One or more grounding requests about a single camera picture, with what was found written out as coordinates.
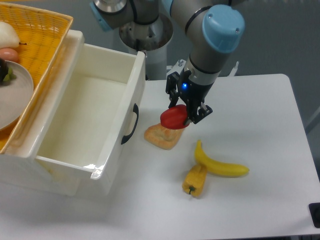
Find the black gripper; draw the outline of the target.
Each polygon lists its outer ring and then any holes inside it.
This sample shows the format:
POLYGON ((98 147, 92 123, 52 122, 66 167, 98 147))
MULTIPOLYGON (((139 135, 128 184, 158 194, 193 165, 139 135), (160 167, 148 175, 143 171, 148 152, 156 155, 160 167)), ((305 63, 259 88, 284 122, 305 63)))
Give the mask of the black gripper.
POLYGON ((190 123, 197 124, 213 113, 212 108, 205 104, 205 97, 213 84, 198 84, 191 80, 191 73, 190 70, 183 70, 181 75, 176 71, 170 73, 167 76, 165 87, 165 92, 169 95, 169 109, 176 106, 179 96, 186 104, 187 117, 184 120, 185 125, 190 123))

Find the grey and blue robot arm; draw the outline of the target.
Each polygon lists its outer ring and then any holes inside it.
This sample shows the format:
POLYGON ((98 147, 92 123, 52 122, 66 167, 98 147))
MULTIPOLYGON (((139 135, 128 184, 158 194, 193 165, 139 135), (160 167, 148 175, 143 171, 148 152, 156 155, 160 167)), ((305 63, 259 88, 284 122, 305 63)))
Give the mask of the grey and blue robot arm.
POLYGON ((168 112, 160 117, 168 129, 197 124, 212 113, 205 97, 245 30, 242 15, 223 0, 93 0, 90 8, 105 31, 119 30, 122 43, 131 51, 153 54, 167 46, 175 21, 192 42, 184 67, 170 73, 166 93, 168 112))

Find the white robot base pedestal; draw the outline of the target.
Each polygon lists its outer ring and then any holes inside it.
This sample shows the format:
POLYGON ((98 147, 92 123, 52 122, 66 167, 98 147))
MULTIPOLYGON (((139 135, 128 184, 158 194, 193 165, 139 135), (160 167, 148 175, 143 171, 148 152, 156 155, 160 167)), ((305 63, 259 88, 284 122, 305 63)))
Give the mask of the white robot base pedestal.
POLYGON ((130 54, 144 52, 148 80, 167 78, 167 46, 173 37, 173 25, 160 13, 149 25, 129 22, 119 28, 119 37, 130 54))

